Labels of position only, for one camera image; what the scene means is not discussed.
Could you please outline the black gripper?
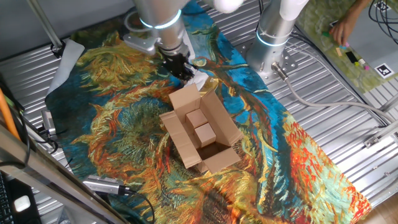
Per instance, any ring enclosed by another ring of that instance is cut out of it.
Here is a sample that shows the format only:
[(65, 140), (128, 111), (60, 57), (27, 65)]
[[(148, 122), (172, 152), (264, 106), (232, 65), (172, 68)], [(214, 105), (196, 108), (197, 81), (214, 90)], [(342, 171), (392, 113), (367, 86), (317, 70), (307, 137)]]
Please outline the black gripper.
[(166, 68), (173, 76), (183, 82), (188, 82), (197, 72), (197, 67), (188, 62), (190, 53), (167, 55), (161, 52), (163, 56), (162, 66)]

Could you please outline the bare person hand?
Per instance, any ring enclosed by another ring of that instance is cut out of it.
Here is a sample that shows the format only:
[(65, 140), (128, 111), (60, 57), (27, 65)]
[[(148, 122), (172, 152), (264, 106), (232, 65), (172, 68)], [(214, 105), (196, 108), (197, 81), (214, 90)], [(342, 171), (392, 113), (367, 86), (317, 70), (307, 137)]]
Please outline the bare person hand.
[(356, 18), (343, 17), (331, 28), (330, 35), (338, 45), (346, 45), (356, 21)]

